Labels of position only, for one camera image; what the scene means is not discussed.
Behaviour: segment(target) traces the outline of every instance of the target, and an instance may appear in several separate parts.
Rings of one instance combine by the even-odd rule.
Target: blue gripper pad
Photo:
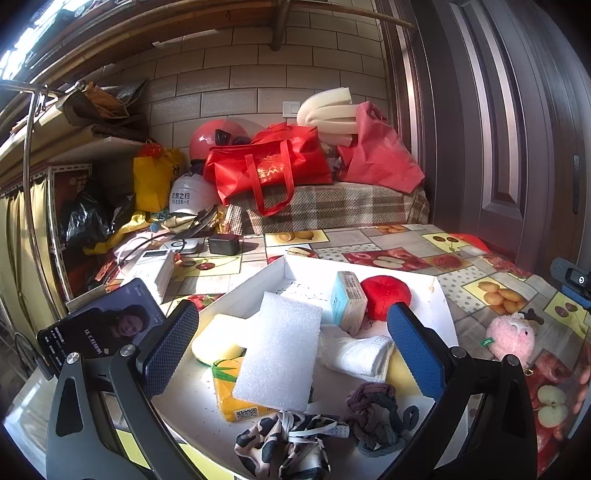
[[[390,307],[387,322],[388,332],[421,392],[438,401],[445,390],[446,375],[441,356],[438,356],[424,337],[425,330],[430,329],[426,329],[402,302]]]
[[[191,301],[182,301],[165,322],[165,334],[144,364],[144,394],[149,400],[166,389],[180,359],[199,327],[199,312]]]

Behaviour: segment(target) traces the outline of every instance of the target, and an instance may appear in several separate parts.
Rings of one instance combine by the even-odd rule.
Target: light switch
[[[297,117],[297,111],[300,109],[299,102],[283,102],[283,117],[284,118],[295,118]]]

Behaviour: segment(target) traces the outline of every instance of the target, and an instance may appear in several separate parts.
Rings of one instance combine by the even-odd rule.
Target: yellow sponge
[[[213,365],[217,360],[239,357],[244,349],[236,338],[244,328],[244,319],[218,313],[201,334],[193,340],[191,350],[197,360]]]
[[[390,357],[386,383],[395,386],[398,395],[422,395],[413,374],[398,349],[394,350]]]

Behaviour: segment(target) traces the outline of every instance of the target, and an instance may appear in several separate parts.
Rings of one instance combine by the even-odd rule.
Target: bag handle
[[[291,172],[290,153],[287,146],[287,140],[281,142],[281,159],[283,160],[283,177],[285,178],[285,186],[287,187],[287,197],[276,205],[265,208],[265,199],[262,194],[261,182],[256,172],[255,160],[252,154],[245,155],[246,166],[248,168],[248,176],[251,179],[252,190],[255,194],[256,207],[262,216],[269,217],[280,212],[287,207],[294,196],[294,177]]]

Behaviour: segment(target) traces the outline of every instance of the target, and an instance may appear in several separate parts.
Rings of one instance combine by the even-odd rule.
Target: bamboo pole
[[[411,30],[416,28],[412,23],[405,22],[399,18],[390,17],[390,15],[372,12],[371,10],[366,10],[365,8],[347,7],[346,5],[328,4],[325,2],[315,2],[314,0],[292,0],[291,4],[294,7],[313,8],[327,12],[338,12],[342,14],[359,15],[360,17],[375,18],[376,20],[391,22],[395,25],[400,25],[401,27],[409,28]]]
[[[287,28],[287,17],[289,17],[291,9],[291,0],[278,0],[275,7],[275,17],[273,18],[273,38],[271,39],[272,51],[278,51],[281,48],[283,35]]]

